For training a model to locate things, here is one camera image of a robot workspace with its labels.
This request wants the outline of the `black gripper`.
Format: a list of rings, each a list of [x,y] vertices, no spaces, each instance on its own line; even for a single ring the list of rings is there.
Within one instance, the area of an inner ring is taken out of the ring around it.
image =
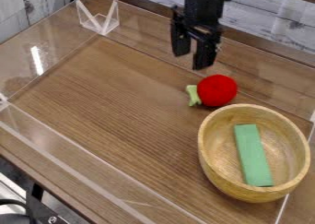
[[[183,9],[172,7],[171,46],[176,57],[191,51],[188,31],[196,32],[196,52],[193,69],[201,70],[212,66],[220,46],[219,35],[223,32],[219,19],[223,16],[225,0],[184,0]]]

